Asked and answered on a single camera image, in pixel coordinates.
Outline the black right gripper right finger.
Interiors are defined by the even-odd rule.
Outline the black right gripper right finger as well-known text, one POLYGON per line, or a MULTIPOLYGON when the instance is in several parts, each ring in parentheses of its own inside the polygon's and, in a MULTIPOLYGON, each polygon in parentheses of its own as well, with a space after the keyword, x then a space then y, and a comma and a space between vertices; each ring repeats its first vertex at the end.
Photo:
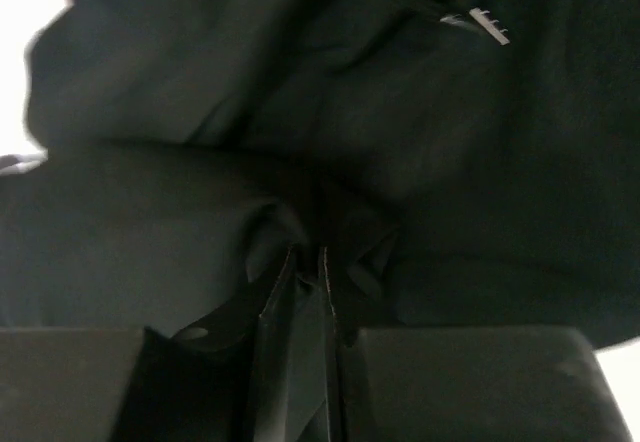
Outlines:
POLYGON ((591 345, 560 325, 412 327, 318 261, 331 441, 627 441, 591 345))

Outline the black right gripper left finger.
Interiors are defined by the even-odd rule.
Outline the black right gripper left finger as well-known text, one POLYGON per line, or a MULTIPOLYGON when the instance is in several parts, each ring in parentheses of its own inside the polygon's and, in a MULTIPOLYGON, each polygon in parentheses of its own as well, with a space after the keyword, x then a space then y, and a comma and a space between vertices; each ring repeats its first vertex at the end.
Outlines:
POLYGON ((149 328, 5 329, 5 441, 237 441, 260 317, 295 277, 294 249, 173 337, 149 328))

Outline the black trousers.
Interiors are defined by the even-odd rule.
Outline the black trousers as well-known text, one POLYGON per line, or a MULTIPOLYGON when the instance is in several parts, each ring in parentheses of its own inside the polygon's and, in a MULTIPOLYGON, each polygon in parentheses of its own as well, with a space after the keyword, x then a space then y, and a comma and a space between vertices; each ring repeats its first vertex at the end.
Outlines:
POLYGON ((639 334, 639 0, 73 0, 5 327, 171 335, 289 249, 408 325, 639 334))

